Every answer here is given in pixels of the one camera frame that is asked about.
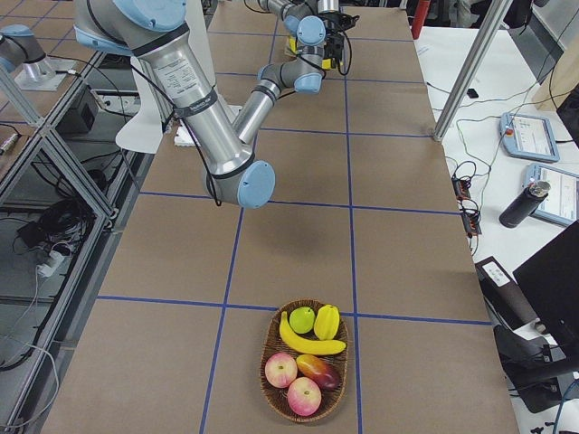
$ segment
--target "apple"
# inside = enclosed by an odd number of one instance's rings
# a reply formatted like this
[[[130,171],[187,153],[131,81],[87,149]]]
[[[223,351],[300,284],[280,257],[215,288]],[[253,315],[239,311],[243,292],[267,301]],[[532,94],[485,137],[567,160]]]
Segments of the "apple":
[[[288,389],[288,404],[299,416],[314,414],[322,402],[322,392],[308,377],[299,377]]]
[[[276,353],[265,363],[265,378],[280,389],[288,387],[298,376],[298,365],[287,353]]]

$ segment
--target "white table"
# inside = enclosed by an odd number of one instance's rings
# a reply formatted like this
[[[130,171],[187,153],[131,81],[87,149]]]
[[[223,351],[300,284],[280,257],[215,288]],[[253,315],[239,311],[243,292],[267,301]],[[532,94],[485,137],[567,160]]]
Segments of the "white table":
[[[432,28],[422,29],[420,39],[416,41],[422,74],[424,80],[431,85],[450,91],[470,46],[476,36],[476,30]],[[459,163],[473,160],[465,153],[456,126],[458,119],[482,119],[487,116],[500,116],[506,111],[517,108],[524,102],[529,102],[538,89],[536,79],[528,68],[525,60],[506,31],[499,31],[489,51],[482,62],[474,81],[470,85],[479,93],[478,99],[465,97],[463,105],[475,100],[504,99],[519,92],[530,89],[528,94],[518,95],[508,101],[492,101],[476,103],[463,107],[457,113],[451,128],[442,141],[446,156],[456,159]],[[429,87],[429,96],[435,117],[440,115],[448,95],[433,87]],[[519,114],[537,114],[551,120],[556,140],[568,140],[570,136],[555,112],[539,112],[532,105],[523,106]],[[500,134],[498,118],[489,118],[483,122],[461,122],[465,142],[471,154],[486,162],[491,162],[497,152]],[[554,164],[567,171],[579,173],[579,150],[575,143],[558,146],[561,155],[559,163]],[[487,172],[487,167],[476,161],[478,173]],[[497,158],[492,165],[489,183],[484,190],[484,201],[481,201],[481,191],[485,183],[484,177],[473,180],[470,194],[479,204],[482,204],[482,220],[480,227],[479,246],[473,257],[475,262],[494,256],[500,264],[512,273],[521,263],[552,240],[564,228],[553,223],[543,222],[536,218],[526,218],[515,229],[508,229],[498,222],[498,216],[522,191],[525,172],[533,162],[513,158],[507,155],[502,146],[498,148]],[[449,160],[449,169],[454,171],[455,164]],[[459,175],[470,175],[472,165],[463,167]],[[530,334],[530,327],[520,330],[521,334]],[[557,408],[545,410],[538,414],[528,412],[522,400],[514,398],[513,408],[521,434],[528,434],[535,427],[545,428],[545,434],[551,434],[551,428],[545,427],[545,421],[555,419]],[[579,430],[579,400],[565,404],[560,430]]]

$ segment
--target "yellow object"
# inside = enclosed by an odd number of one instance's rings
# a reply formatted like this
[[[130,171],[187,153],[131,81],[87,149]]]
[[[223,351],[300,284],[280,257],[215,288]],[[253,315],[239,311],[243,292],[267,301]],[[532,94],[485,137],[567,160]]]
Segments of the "yellow object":
[[[314,333],[320,341],[334,339],[340,325],[340,311],[332,305],[321,307],[314,323]]]
[[[346,349],[346,343],[338,340],[312,341],[297,335],[291,329],[288,313],[281,312],[280,336],[286,345],[302,354],[329,355],[338,354]]]
[[[296,51],[298,50],[298,46],[296,44],[296,38],[293,36],[288,36],[288,47],[291,53],[295,56]],[[332,69],[332,60],[331,59],[324,59],[322,61],[322,70],[329,71]]]

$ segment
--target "fruit basket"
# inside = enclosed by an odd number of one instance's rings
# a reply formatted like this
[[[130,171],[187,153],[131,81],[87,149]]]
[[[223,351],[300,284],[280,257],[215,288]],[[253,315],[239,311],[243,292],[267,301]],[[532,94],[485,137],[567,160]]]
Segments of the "fruit basket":
[[[303,422],[313,422],[325,418],[329,413],[331,413],[336,406],[339,404],[340,400],[344,396],[344,390],[346,388],[346,373],[347,373],[347,360],[348,360],[348,336],[346,325],[342,318],[340,318],[340,323],[338,326],[337,334],[335,339],[343,341],[346,343],[346,349],[339,354],[333,355],[321,355],[320,359],[327,363],[330,363],[340,375],[341,382],[339,386],[333,391],[322,391],[322,402],[319,408],[313,414],[309,416],[299,416],[290,408],[287,399],[287,389],[278,389],[273,387],[266,379],[264,369],[265,364],[268,359],[278,352],[284,352],[292,355],[293,357],[298,357],[300,353],[291,349],[287,346],[280,338],[280,317],[281,312],[288,312],[288,314],[297,309],[298,307],[311,307],[318,313],[319,309],[324,306],[321,303],[313,299],[300,299],[296,301],[289,302],[288,304],[280,307],[278,311],[274,314],[270,322],[270,327],[268,329],[265,343],[263,345],[263,353],[261,355],[261,368],[260,368],[260,379],[261,379],[261,390],[265,395],[266,400],[269,405],[282,417],[297,423]],[[314,332],[308,332],[301,335],[307,339],[317,339]]]

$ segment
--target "power strip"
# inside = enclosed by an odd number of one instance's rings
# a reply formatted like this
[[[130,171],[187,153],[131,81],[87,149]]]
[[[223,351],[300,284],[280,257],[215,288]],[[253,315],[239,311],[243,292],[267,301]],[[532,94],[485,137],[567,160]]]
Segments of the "power strip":
[[[464,199],[470,199],[469,185],[466,181],[454,176],[451,178],[451,181],[454,194],[456,195],[456,200],[459,204]],[[469,215],[465,211],[462,211],[460,217],[462,218],[462,226],[464,226],[464,231],[469,238],[476,237],[482,233],[480,230],[479,218],[473,218],[473,216]]]

